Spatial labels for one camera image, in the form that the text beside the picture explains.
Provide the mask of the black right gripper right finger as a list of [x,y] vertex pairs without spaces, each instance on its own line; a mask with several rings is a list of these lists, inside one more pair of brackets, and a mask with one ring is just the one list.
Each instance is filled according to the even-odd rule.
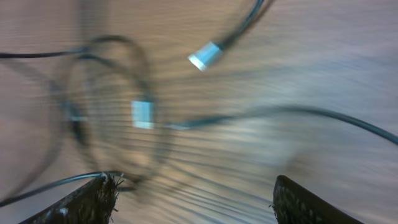
[[363,224],[285,175],[276,178],[272,209],[278,224]]

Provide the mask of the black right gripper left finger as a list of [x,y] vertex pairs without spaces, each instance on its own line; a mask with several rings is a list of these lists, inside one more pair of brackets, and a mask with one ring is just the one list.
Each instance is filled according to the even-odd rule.
[[103,174],[20,224],[108,224],[117,196],[114,178]]

